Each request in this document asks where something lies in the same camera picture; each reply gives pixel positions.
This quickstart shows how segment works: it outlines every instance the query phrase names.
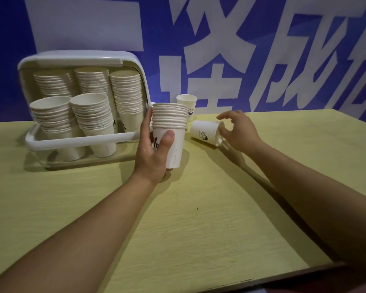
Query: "hand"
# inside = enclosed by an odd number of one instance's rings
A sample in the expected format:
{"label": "hand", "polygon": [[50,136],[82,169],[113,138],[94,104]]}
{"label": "hand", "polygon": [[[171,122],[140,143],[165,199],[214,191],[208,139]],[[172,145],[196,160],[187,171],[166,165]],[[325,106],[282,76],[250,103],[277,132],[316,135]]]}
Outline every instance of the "hand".
{"label": "hand", "polygon": [[175,133],[173,130],[166,131],[160,140],[157,151],[155,151],[152,147],[153,134],[149,128],[151,117],[152,108],[149,108],[141,124],[140,141],[135,157],[133,175],[150,182],[152,186],[156,187],[166,173],[167,155],[174,142]]}
{"label": "hand", "polygon": [[230,119],[233,123],[232,131],[224,126],[220,126],[219,131],[234,149],[249,155],[254,148],[263,143],[255,125],[241,110],[221,113],[217,119]]}

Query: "yellow table surface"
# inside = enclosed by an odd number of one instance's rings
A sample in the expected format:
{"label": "yellow table surface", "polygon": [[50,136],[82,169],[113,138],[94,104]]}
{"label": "yellow table surface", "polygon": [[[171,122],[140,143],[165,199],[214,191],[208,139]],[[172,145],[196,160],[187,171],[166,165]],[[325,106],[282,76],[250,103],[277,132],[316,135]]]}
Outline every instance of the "yellow table surface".
{"label": "yellow table surface", "polygon": [[[366,195],[366,123],[334,110],[249,116],[264,141]],[[0,123],[0,273],[120,186],[134,166],[30,171],[22,139],[31,124]],[[240,167],[186,134],[181,167],[157,186],[101,291],[196,292],[332,263],[254,163],[230,158]],[[246,173],[252,169],[264,188]]]}

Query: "stack of paper cups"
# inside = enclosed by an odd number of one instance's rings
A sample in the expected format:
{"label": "stack of paper cups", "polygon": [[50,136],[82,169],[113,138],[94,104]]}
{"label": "stack of paper cups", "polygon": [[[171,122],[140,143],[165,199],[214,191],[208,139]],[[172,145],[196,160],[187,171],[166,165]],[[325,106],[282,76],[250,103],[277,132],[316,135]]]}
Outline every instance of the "stack of paper cups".
{"label": "stack of paper cups", "polygon": [[44,96],[76,96],[79,89],[76,79],[70,70],[52,69],[34,73],[34,79]]}
{"label": "stack of paper cups", "polygon": [[191,124],[190,134],[193,138],[218,147],[224,139],[219,132],[219,127],[223,125],[223,121],[195,120]]}
{"label": "stack of paper cups", "polygon": [[116,123],[118,120],[115,112],[114,96],[110,84],[108,68],[104,67],[81,67],[75,69],[77,81],[82,93],[104,93],[108,97],[108,103],[113,112],[114,128],[117,132]]}
{"label": "stack of paper cups", "polygon": [[111,73],[115,105],[125,132],[138,132],[144,119],[142,80],[134,68]]}
{"label": "stack of paper cups", "polygon": [[187,129],[187,106],[174,103],[157,103],[152,106],[152,129],[157,150],[160,140],[167,130],[175,132],[175,140],[167,156],[167,169],[180,166],[184,135]]}
{"label": "stack of paper cups", "polygon": [[[78,126],[69,96],[53,96],[32,102],[29,107],[33,117],[40,124],[49,139],[83,137]],[[74,161],[85,155],[84,147],[59,149],[66,161]]]}
{"label": "stack of paper cups", "polygon": [[[108,98],[103,93],[85,93],[71,98],[71,106],[80,128],[86,136],[114,133],[114,119]],[[92,145],[97,157],[108,157],[115,153],[115,143]]]}
{"label": "stack of paper cups", "polygon": [[194,112],[195,112],[195,105],[197,103],[197,97],[193,96],[192,94],[179,94],[176,97],[176,102],[178,104],[186,105],[187,112],[188,112],[188,121],[192,121]]}

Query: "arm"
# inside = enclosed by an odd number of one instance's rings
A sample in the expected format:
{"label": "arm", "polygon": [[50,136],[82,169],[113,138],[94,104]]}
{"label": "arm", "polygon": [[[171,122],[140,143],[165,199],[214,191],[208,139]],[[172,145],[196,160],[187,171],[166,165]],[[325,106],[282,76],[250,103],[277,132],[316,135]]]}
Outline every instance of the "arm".
{"label": "arm", "polygon": [[264,143],[241,111],[228,111],[233,130],[221,135],[250,157],[312,230],[366,277],[366,196],[312,170]]}
{"label": "arm", "polygon": [[174,134],[168,131],[155,153],[149,137],[150,119],[151,109],[141,126],[135,169],[129,180],[2,273],[0,293],[98,290],[142,206],[166,171]]}

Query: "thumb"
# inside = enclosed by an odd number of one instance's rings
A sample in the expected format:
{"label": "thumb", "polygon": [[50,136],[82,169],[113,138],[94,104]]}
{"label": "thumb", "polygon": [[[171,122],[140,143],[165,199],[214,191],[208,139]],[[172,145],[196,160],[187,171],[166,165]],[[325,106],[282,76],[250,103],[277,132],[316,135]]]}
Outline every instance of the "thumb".
{"label": "thumb", "polygon": [[163,137],[160,140],[159,147],[157,148],[156,154],[163,158],[167,159],[168,151],[171,148],[172,144],[175,140],[175,133],[173,130],[167,130]]}
{"label": "thumb", "polygon": [[218,127],[218,131],[220,132],[220,135],[223,136],[226,140],[229,139],[229,137],[231,136],[231,131],[227,130],[224,126],[220,125]]}

